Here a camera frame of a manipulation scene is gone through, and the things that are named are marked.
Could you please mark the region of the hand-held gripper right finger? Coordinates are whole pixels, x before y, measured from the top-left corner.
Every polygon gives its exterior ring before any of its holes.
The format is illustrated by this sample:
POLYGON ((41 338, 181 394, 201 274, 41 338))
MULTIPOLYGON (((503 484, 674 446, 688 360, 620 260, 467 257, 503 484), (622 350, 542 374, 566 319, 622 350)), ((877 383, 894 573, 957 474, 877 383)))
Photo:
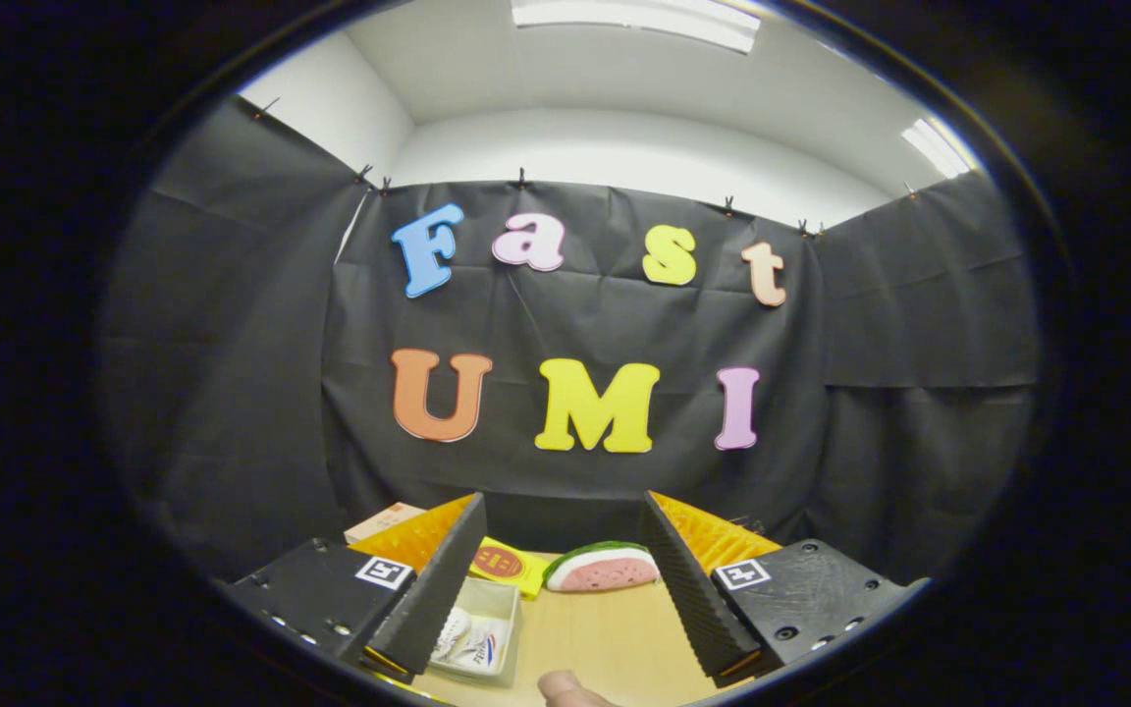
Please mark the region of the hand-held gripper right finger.
POLYGON ((929 585, 927 577, 889 580, 823 540, 778 545, 651 491, 640 541, 663 574, 697 663, 718 687, 843 641, 929 585))

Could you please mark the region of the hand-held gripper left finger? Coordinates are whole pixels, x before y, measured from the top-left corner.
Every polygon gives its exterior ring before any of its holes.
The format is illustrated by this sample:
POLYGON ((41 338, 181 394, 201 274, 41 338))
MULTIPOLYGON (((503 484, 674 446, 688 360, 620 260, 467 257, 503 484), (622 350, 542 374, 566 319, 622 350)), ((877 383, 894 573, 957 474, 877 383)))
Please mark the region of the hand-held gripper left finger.
POLYGON ((307 540, 224 592, 318 657, 412 681, 486 532, 485 497, 470 493, 355 543, 307 540))

